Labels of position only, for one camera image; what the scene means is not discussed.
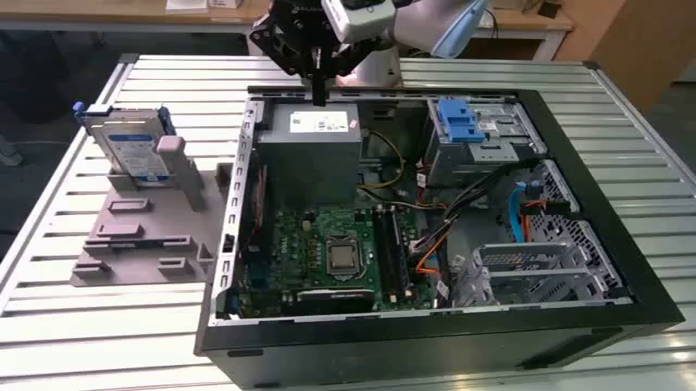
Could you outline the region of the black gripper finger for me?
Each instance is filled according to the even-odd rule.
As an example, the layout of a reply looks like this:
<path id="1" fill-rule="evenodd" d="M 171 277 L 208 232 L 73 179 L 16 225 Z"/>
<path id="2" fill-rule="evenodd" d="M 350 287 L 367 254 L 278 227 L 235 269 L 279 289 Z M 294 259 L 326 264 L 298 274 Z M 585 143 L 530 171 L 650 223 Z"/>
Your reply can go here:
<path id="1" fill-rule="evenodd" d="M 366 56 L 377 49 L 381 38 L 372 37 L 366 40 L 347 44 L 340 48 L 339 42 L 334 39 L 320 47 L 319 53 L 319 106 L 326 105 L 327 82 L 336 76 L 347 76 Z"/>
<path id="2" fill-rule="evenodd" d="M 248 33 L 251 42 L 262 53 L 272 60 L 276 66 L 288 74 L 302 78 L 311 91 L 312 105 L 320 105 L 320 76 L 312 49 L 300 45 L 295 49 L 290 45 L 287 35 L 278 29 L 272 18 L 259 19 Z"/>

